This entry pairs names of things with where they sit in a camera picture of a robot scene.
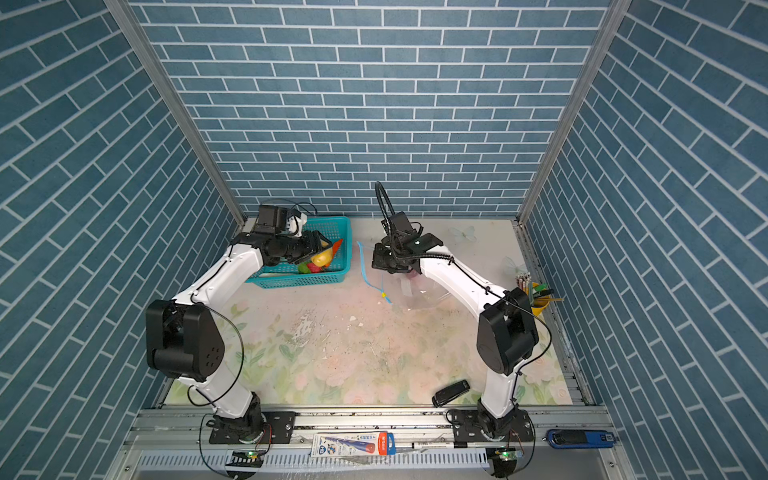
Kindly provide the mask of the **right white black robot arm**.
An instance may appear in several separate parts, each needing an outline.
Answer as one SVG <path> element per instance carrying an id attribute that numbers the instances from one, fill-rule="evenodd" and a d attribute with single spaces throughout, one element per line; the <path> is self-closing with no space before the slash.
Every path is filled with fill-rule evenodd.
<path id="1" fill-rule="evenodd" d="M 535 361 L 539 344 L 531 297 L 505 289 L 458 260 L 431 233 L 416 229 L 405 213 L 384 216 L 385 236 L 374 246 L 372 267 L 390 274 L 415 272 L 457 298 L 477 320 L 476 350 L 488 368 L 478 403 L 481 431 L 492 440 L 506 436 L 522 411 L 516 400 L 519 377 Z"/>

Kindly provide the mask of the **clear zip top bag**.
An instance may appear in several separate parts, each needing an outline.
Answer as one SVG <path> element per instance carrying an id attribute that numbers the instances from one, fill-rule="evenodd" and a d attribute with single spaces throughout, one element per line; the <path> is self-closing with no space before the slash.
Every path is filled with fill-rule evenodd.
<path id="1" fill-rule="evenodd" d="M 462 270 L 462 263 L 448 259 L 426 258 L 417 261 L 423 270 L 408 273 L 389 273 L 373 265 L 373 247 L 357 242 L 360 265 L 365 283 L 375 288 L 390 304 L 405 310 L 437 307 L 449 297 L 460 302 L 472 315 L 477 316 L 483 302 L 481 285 Z"/>

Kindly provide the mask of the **orange toy carrot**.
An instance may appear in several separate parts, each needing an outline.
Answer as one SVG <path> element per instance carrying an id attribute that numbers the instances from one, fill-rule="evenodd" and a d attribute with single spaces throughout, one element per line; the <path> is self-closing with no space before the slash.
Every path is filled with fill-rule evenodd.
<path id="1" fill-rule="evenodd" d="M 342 244 L 343 244 L 343 240 L 342 239 L 339 239 L 339 240 L 337 240 L 337 241 L 335 241 L 333 243 L 333 245 L 331 247 L 332 257 L 335 257 L 337 255 L 337 253 L 338 253 L 339 249 L 341 248 Z"/>

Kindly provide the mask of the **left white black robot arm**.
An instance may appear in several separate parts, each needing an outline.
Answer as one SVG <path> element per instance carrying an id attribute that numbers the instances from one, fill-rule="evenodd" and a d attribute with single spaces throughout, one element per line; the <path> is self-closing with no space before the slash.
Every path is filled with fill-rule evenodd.
<path id="1" fill-rule="evenodd" d="M 317 231 L 299 236 L 240 233 L 201 278 L 170 300 L 146 310 L 147 363 L 201 395 L 213 408 L 214 426 L 232 443 L 257 443 L 266 420 L 260 399 L 224 364 L 226 347 L 216 324 L 219 309 L 253 274 L 282 262 L 300 264 L 332 246 Z"/>

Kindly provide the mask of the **teal plastic basket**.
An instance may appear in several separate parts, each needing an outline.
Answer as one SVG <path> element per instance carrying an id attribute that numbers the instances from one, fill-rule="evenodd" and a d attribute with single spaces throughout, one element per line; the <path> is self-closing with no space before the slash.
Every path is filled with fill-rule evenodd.
<path id="1" fill-rule="evenodd" d="M 246 282 L 264 289 L 301 287 L 339 283 L 351 268 L 352 227 L 350 219 L 344 216 L 310 217 L 303 232 L 317 231 L 331 243 L 341 241 L 340 247 L 328 266 L 318 272 L 303 273 L 298 264 L 281 262 L 276 266 L 264 266 L 251 275 Z"/>

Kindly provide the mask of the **yellow toy lemon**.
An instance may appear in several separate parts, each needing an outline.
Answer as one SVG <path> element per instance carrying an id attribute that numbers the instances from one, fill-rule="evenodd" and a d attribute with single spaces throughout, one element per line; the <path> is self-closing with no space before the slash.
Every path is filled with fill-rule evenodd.
<path id="1" fill-rule="evenodd" d="M 311 257 L 311 262 L 318 268 L 328 267 L 334 258 L 334 252 L 332 248 L 328 248 Z"/>

